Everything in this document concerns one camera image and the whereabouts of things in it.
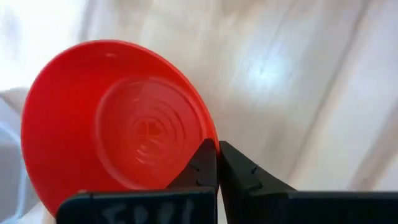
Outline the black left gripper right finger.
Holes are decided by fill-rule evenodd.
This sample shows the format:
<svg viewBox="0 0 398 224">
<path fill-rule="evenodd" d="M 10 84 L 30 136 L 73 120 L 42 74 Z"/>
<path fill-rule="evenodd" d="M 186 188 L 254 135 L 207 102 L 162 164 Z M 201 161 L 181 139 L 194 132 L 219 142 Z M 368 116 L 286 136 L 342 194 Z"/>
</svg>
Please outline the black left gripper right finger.
<svg viewBox="0 0 398 224">
<path fill-rule="evenodd" d="M 226 141 L 219 177 L 228 224 L 398 224 L 398 192 L 299 191 Z"/>
</svg>

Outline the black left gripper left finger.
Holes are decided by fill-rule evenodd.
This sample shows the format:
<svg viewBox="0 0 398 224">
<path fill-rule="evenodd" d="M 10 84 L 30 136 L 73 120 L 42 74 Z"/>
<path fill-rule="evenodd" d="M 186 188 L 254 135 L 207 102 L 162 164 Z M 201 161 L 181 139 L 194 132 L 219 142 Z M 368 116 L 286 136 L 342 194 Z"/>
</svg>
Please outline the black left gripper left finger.
<svg viewBox="0 0 398 224">
<path fill-rule="evenodd" d="M 217 224 L 217 150 L 204 140 L 163 190 L 88 192 L 64 201 L 56 224 Z"/>
</svg>

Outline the red plastic mini bowl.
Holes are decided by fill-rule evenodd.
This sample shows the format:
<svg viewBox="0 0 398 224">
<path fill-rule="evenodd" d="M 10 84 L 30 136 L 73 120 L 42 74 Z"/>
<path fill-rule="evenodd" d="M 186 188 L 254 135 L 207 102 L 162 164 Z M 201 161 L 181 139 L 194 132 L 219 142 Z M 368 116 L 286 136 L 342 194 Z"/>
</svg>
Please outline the red plastic mini bowl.
<svg viewBox="0 0 398 224">
<path fill-rule="evenodd" d="M 52 215 L 83 190 L 164 189 L 204 140 L 217 138 L 187 77 L 121 40 L 58 54 L 35 79 L 22 113 L 27 173 Z"/>
</svg>

